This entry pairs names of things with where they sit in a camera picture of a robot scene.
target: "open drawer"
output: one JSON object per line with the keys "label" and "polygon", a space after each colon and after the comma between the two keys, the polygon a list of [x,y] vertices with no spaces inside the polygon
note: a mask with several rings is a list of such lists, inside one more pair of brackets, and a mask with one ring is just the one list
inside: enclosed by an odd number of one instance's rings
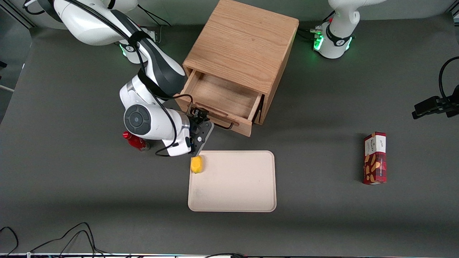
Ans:
{"label": "open drawer", "polygon": [[[262,94],[232,82],[193,70],[180,94],[193,96],[193,106],[209,111],[216,125],[229,128],[245,136],[252,132],[252,122],[258,115]],[[188,98],[176,99],[186,112]]]}

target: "wooden cabinet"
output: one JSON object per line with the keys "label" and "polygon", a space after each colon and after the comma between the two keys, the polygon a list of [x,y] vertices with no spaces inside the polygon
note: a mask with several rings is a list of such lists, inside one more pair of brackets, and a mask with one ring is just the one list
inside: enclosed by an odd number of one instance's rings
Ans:
{"label": "wooden cabinet", "polygon": [[[211,121],[250,136],[263,124],[287,64],[298,20],[220,0],[185,59],[190,94]],[[186,111],[189,101],[177,99]]]}

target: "gray tabletop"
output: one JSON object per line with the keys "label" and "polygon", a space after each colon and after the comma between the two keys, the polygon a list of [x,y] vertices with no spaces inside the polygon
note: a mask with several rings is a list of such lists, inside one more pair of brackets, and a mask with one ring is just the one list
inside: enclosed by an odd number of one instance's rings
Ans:
{"label": "gray tabletop", "polygon": [[[164,28],[161,47],[182,62],[201,28]],[[1,225],[17,231],[20,252],[87,221],[110,252],[457,257],[459,118],[411,118],[459,55],[452,18],[363,21],[355,34],[339,60],[297,37],[265,124],[250,138],[216,129],[205,146],[272,151],[276,210],[196,213],[189,159],[139,153],[122,138],[118,91],[139,67],[115,45],[33,30],[0,126]],[[445,72],[449,94],[458,69]],[[388,182],[368,186],[363,138],[374,131],[387,133]],[[89,250],[82,238],[69,251]]]}

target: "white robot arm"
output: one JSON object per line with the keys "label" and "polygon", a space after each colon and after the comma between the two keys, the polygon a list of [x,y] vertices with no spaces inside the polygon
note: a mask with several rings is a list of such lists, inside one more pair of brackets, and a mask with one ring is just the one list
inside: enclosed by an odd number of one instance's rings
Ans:
{"label": "white robot arm", "polygon": [[185,73],[148,34],[118,10],[126,12],[136,6],[137,0],[54,0],[53,3],[57,16],[81,42],[107,45],[124,40],[135,48],[138,60],[146,58],[147,65],[142,62],[139,73],[120,90],[128,131],[140,138],[162,140],[166,147],[159,151],[167,150],[168,156],[187,153],[197,156],[214,124],[204,110],[194,109],[193,114],[185,114],[162,105],[183,89]]}
{"label": "white robot arm", "polygon": [[341,57],[349,48],[352,33],[360,21],[357,8],[382,3],[386,0],[328,0],[335,10],[332,22],[325,21],[312,32],[317,33],[313,49],[326,58]]}

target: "bottle cap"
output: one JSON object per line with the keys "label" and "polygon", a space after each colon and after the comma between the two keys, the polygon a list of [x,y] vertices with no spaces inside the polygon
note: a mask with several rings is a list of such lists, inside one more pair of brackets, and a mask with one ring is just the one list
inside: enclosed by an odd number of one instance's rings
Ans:
{"label": "bottle cap", "polygon": [[132,134],[131,134],[130,132],[128,132],[128,131],[125,131],[125,132],[123,133],[123,137],[124,137],[125,139],[129,139],[129,138],[131,138],[131,136],[132,136]]}

